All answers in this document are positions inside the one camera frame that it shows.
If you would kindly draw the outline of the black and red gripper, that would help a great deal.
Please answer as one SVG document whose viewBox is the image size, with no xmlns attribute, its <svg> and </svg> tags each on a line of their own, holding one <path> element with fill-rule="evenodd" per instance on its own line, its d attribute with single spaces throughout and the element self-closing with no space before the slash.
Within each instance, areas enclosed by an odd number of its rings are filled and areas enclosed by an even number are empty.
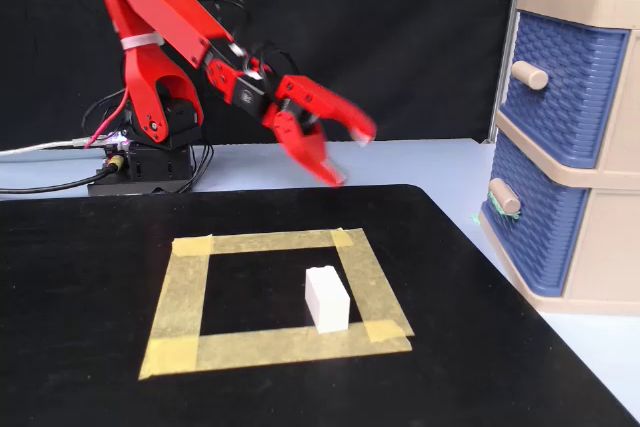
<svg viewBox="0 0 640 427">
<path fill-rule="evenodd" d="M 302 75 L 285 75 L 272 97 L 258 74 L 234 71 L 230 103 L 268 127 L 287 154 L 317 179 L 341 186 L 346 178 L 329 159 L 318 118 L 340 122 L 363 145 L 377 133 L 372 118 L 352 102 Z"/>
</svg>

